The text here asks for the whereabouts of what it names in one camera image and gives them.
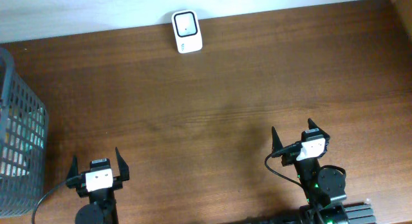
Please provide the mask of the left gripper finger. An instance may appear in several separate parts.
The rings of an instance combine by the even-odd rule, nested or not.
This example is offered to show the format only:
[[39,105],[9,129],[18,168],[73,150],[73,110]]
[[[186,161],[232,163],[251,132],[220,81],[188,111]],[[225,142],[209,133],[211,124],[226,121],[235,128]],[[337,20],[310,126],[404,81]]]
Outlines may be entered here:
[[118,150],[118,148],[115,148],[115,152],[116,152],[116,157],[117,157],[117,163],[118,163],[118,170],[120,173],[120,180],[124,181],[128,181],[129,180],[129,166],[126,163],[126,161],[122,158],[122,156],[120,155],[120,152]]
[[68,175],[66,177],[66,186],[69,189],[76,188],[79,183],[79,172],[78,172],[78,162],[77,157],[73,156]]

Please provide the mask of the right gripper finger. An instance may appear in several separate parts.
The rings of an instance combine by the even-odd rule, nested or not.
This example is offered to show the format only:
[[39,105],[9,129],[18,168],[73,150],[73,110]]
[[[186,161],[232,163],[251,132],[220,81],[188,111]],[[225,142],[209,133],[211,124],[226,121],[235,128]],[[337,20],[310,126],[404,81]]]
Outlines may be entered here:
[[311,118],[308,119],[308,128],[308,133],[310,135],[322,135],[326,140],[330,139],[330,135],[321,129]]
[[283,145],[279,138],[279,135],[274,126],[271,129],[272,132],[272,154],[273,155],[282,155],[283,154]]

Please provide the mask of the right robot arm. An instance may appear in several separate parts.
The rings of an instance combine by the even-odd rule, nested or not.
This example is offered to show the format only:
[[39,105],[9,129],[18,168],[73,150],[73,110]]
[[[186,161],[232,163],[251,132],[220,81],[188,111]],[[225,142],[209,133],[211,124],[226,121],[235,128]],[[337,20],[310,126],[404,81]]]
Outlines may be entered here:
[[276,129],[272,132],[272,152],[266,157],[281,158],[282,166],[293,165],[298,181],[284,176],[273,169],[275,175],[302,188],[308,205],[299,208],[297,216],[289,223],[349,223],[342,201],[345,193],[346,171],[334,165],[320,165],[319,159],[326,154],[330,135],[312,119],[308,129],[301,133],[301,139],[286,147],[280,141]]

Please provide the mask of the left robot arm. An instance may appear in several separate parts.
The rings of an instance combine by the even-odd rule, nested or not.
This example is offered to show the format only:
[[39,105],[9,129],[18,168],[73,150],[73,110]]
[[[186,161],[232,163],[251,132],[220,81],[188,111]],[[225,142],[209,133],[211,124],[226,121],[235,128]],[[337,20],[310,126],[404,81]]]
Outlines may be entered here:
[[93,160],[89,170],[79,172],[77,157],[74,156],[66,178],[66,186],[75,189],[79,197],[87,198],[75,216],[75,223],[118,223],[115,191],[123,188],[130,179],[129,166],[115,149],[119,175],[115,176],[108,158]]

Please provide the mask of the white barcode scanner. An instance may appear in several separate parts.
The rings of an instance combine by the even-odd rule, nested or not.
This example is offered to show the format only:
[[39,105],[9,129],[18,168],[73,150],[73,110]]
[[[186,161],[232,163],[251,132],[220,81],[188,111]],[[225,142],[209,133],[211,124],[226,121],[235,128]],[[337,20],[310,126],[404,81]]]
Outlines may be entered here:
[[191,53],[203,48],[199,20],[194,10],[182,10],[172,14],[176,46],[179,53]]

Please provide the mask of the grey plastic mesh basket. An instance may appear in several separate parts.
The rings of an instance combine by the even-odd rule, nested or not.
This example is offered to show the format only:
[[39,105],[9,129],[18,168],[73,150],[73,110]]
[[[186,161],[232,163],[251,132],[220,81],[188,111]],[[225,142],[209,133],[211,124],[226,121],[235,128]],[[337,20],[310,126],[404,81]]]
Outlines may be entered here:
[[48,112],[1,48],[1,217],[32,211],[43,195]]

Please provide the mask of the grey arm base mount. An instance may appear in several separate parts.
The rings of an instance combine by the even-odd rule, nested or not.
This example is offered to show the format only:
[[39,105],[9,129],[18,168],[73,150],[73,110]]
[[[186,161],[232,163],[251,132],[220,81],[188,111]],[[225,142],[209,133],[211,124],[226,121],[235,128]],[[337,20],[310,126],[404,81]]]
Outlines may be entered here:
[[358,205],[345,206],[344,211],[348,217],[349,224],[376,224],[371,204],[363,203]]

